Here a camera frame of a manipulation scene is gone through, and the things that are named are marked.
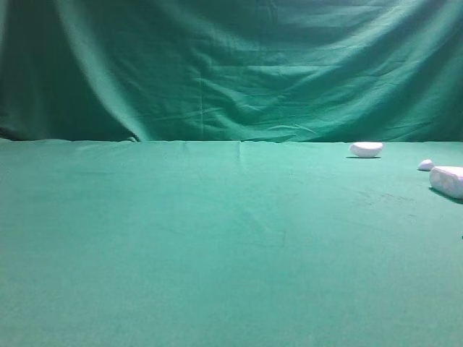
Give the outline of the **white oval earphone case lid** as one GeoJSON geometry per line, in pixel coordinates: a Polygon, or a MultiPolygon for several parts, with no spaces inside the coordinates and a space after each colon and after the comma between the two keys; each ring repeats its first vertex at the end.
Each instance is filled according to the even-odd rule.
{"type": "Polygon", "coordinates": [[[382,142],[354,142],[349,151],[358,158],[375,158],[383,149],[382,142]]]}

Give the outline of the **small white earbud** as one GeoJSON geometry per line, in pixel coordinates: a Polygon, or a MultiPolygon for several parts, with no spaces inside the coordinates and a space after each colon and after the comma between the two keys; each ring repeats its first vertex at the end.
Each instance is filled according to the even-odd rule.
{"type": "Polygon", "coordinates": [[[431,171],[435,167],[433,161],[431,159],[425,159],[420,162],[417,170],[418,171],[431,171]]]}

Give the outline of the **green backdrop curtain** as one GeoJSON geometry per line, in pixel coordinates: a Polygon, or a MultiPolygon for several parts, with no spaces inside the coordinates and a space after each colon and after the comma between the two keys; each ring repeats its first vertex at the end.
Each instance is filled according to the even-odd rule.
{"type": "Polygon", "coordinates": [[[8,140],[462,139],[460,1],[3,1],[8,140]]]}

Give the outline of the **green table cloth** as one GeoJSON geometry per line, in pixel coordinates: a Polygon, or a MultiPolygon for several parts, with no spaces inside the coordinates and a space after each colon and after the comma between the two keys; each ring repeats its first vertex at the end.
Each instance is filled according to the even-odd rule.
{"type": "Polygon", "coordinates": [[[460,346],[459,142],[1,142],[3,346],[460,346]]]}

